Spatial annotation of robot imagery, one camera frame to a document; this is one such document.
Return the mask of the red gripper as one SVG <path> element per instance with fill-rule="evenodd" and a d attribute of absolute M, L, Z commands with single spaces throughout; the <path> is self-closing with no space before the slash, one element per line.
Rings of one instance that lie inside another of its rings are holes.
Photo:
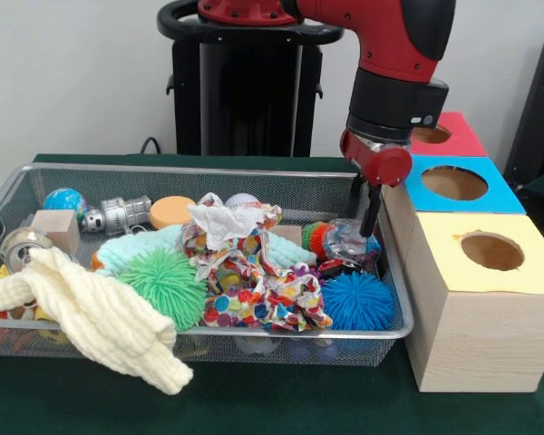
<path fill-rule="evenodd" d="M 373 234 L 378 219 L 382 186 L 402 184 L 412 170 L 413 160 L 406 146 L 373 142 L 359 138 L 349 130 L 341 136 L 340 150 L 360 172 L 350 188 L 350 211 L 358 210 L 364 180 L 369 184 L 368 207 L 360 226 L 360 235 L 368 238 Z"/>

